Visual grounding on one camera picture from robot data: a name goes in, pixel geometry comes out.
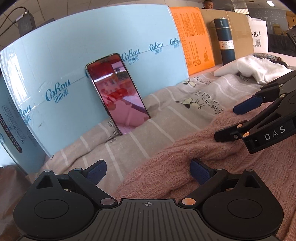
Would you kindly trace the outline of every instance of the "light blue box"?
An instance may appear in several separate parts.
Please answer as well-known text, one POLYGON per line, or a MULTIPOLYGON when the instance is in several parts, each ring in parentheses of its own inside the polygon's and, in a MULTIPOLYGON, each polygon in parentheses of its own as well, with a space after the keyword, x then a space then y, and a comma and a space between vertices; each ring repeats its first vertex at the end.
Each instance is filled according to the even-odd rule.
POLYGON ((20 112, 0 76, 0 163, 6 165, 14 161, 25 172, 35 173, 42 167, 46 154, 20 112))
POLYGON ((15 104, 49 156, 108 117, 86 64, 119 53, 145 97, 188 78, 179 35, 165 5, 121 5, 51 22, 0 52, 15 104))

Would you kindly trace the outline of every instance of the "phone bezel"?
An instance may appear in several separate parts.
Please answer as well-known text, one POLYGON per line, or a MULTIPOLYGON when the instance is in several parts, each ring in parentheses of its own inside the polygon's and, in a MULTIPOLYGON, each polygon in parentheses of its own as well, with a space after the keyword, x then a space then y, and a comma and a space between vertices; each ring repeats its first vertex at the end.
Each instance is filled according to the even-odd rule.
POLYGON ((98 91, 97 88, 96 88, 96 85, 95 85, 95 83, 94 83, 94 80, 91 78, 91 76, 90 76, 90 74, 89 74, 89 72, 88 72, 88 70, 87 70, 87 67, 88 67, 90 64, 95 63, 95 62, 97 62, 97 61, 101 61, 101 60, 103 60, 103 59, 105 59, 105 58, 108 58, 108 57, 110 57, 110 56, 112 56, 112 55, 118 55, 118 57, 120 58, 120 60, 121 60, 121 62, 122 62, 122 64, 123 64, 123 67, 125 68, 125 70, 126 70, 128 76, 129 76, 129 78, 130 78, 132 84, 134 85, 134 87, 135 87, 135 89, 136 89, 138 95, 140 96, 140 99, 141 99, 141 101, 142 101, 142 103, 143 103, 143 106, 144 106, 144 108, 145 108, 145 110, 146 110, 146 112, 147 112, 147 114, 148 114, 148 116, 149 116, 150 119, 151 119, 151 116, 150 116, 150 114, 149 114, 149 112, 148 112, 148 110, 147 110, 147 108, 146 108, 146 106, 145 106, 145 104, 144 104, 144 102, 143 102, 143 99, 142 99, 142 97, 141 97, 141 95, 140 95, 140 93, 139 93, 139 91, 138 91, 138 89, 137 89, 135 83, 133 82, 133 79, 131 78, 131 75, 129 74, 128 69, 126 68, 126 65, 124 64, 124 62, 123 62, 123 60, 122 60, 120 54, 118 54, 118 53, 113 53, 113 54, 107 55, 107 56, 105 56, 105 57, 103 57, 103 58, 100 58, 100 59, 97 59, 97 60, 95 60, 95 61, 92 61, 92 62, 88 63, 88 64, 85 66, 86 73, 87 73, 89 79, 91 80, 91 82, 92 82, 92 84, 93 84, 93 87, 95 88, 95 90, 96 90, 98 96, 100 97, 101 102, 103 103, 103 106, 104 106, 105 110, 107 111, 109 117, 111 118, 111 120, 112 120, 112 122, 113 122, 113 125, 116 127, 117 132, 122 136, 122 135, 123 135, 122 132, 119 130, 117 124, 115 123, 113 117, 111 116, 111 114, 110 114, 110 112, 109 112, 107 106, 105 105, 105 103, 104 103, 104 101, 103 101, 103 99, 102 99, 102 97, 101 97, 99 91, 98 91))

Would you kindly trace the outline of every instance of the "white label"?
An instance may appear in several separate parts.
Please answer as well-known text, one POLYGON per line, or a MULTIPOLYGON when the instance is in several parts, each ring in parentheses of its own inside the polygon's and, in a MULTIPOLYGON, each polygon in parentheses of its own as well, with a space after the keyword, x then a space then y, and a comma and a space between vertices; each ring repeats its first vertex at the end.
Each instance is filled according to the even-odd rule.
POLYGON ((219 41, 220 49, 234 49, 233 40, 219 41))

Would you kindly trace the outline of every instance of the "black hair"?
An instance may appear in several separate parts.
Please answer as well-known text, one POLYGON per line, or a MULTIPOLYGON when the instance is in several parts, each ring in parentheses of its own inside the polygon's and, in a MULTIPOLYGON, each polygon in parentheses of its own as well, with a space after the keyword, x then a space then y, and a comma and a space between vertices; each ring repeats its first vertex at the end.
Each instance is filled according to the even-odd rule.
POLYGON ((211 2, 211 3, 213 3, 212 0, 204 0, 204 5, 205 5, 205 3, 207 3, 207 2, 211 2))

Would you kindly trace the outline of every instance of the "ribbed black plate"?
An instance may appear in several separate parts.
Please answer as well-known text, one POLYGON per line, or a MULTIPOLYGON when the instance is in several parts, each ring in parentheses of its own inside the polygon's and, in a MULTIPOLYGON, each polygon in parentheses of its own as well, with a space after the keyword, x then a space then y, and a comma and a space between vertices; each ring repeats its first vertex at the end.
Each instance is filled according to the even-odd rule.
MULTIPOLYGON (((172 199, 124 199, 120 206, 101 210, 81 233, 62 241, 229 241, 208 228, 198 213, 178 207, 172 199)), ((278 241, 269 237, 268 241, 278 241)), ((31 241, 21 238, 20 241, 31 241)))

